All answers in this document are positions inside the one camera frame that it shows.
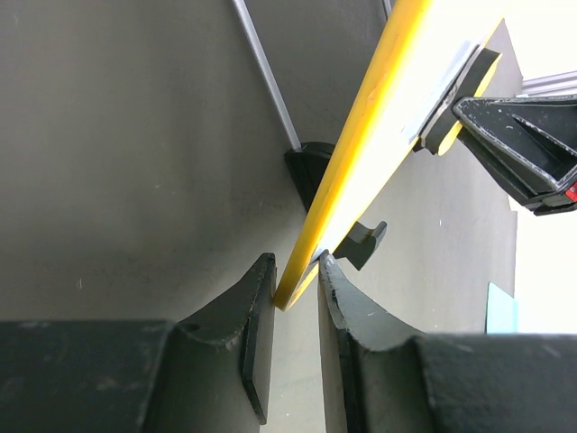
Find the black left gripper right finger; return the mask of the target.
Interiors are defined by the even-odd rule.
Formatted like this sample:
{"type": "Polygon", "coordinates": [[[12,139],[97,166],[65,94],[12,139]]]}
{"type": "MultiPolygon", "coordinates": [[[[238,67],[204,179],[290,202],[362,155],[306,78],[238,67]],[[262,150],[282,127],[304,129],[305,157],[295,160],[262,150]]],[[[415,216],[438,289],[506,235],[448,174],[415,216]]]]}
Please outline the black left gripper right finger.
{"type": "Polygon", "coordinates": [[[573,432],[576,338],[427,334],[318,266],[330,432],[573,432]]]}

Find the yellow framed whiteboard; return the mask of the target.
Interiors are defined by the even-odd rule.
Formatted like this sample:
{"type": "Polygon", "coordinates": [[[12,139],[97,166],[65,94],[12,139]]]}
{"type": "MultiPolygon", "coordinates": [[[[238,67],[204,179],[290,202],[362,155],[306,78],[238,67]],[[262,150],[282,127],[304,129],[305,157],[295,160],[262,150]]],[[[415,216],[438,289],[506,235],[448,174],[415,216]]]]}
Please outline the yellow framed whiteboard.
{"type": "Polygon", "coordinates": [[[274,295],[290,309],[405,160],[508,1],[397,1],[274,295]]]}

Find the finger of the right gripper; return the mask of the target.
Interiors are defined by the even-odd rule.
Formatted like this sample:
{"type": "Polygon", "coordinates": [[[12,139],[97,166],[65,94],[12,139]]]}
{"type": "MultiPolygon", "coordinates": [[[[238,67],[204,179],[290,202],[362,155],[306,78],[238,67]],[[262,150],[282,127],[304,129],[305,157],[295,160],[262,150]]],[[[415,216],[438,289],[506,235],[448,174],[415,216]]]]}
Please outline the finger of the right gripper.
{"type": "Polygon", "coordinates": [[[576,96],[465,97],[459,139],[536,216],[576,209],[576,96]]]}

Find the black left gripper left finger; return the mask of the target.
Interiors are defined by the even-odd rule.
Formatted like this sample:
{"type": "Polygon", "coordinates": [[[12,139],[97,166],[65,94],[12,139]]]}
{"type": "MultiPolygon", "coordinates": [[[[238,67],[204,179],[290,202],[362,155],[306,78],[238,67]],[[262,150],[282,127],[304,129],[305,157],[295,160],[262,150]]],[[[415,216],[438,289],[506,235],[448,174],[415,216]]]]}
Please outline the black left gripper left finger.
{"type": "Polygon", "coordinates": [[[179,322],[3,322],[2,431],[258,431],[268,414],[275,283],[275,257],[265,253],[179,322]]]}

